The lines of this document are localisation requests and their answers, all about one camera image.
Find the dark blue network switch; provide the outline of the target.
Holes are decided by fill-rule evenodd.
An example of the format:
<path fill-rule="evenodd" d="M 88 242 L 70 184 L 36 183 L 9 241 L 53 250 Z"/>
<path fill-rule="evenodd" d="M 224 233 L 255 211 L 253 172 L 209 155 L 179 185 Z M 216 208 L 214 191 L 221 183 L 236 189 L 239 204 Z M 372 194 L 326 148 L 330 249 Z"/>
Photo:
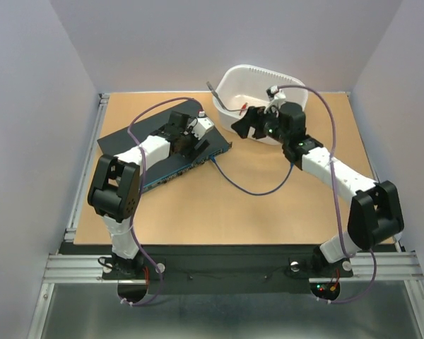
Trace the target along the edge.
<path fill-rule="evenodd" d="M 196 118 L 207 117 L 201 104 L 194 100 L 186 100 L 150 117 L 138 120 L 129 128 L 120 129 L 98 140 L 103 154 L 116 156 L 123 162 L 134 162 L 140 165 L 141 151 L 145 153 L 146 175 L 143 186 L 145 192 L 204 164 L 212 157 L 228 152 L 232 147 L 232 144 L 227 142 L 214 127 L 200 139 L 206 139 L 210 143 L 202 154 L 169 155 L 170 143 L 161 136 L 160 128 L 168 122 L 171 111 Z"/>

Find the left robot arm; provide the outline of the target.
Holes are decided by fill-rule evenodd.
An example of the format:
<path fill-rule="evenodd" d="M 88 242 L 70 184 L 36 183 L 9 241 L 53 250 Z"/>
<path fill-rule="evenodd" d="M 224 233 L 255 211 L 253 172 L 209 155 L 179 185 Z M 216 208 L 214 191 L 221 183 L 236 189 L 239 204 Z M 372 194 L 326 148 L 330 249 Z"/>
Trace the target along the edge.
<path fill-rule="evenodd" d="M 209 146 L 205 135 L 213 128 L 203 111 L 194 118 L 173 111 L 168 122 L 143 142 L 124 153 L 99 158 L 87 201 L 102 217 L 112 240 L 112 259 L 110 263 L 100 260 L 103 267 L 120 270 L 127 278 L 142 273 L 132 219 L 143 193 L 146 170 L 173 155 L 195 160 Z"/>

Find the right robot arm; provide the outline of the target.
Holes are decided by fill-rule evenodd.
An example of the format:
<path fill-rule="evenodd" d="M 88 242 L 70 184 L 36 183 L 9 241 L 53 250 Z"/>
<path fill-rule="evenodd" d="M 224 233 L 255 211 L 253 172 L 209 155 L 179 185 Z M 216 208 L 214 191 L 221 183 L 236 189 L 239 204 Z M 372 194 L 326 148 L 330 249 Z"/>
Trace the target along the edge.
<path fill-rule="evenodd" d="M 404 219 L 396 186 L 376 182 L 337 160 L 322 143 L 307 134 L 306 116 L 299 104 L 279 108 L 249 107 L 231 128 L 240 138 L 269 137 L 282 145 L 286 159 L 300 170 L 331 187 L 349 204 L 347 228 L 318 246 L 311 258 L 312 270 L 328 275 L 336 262 L 401 234 Z"/>

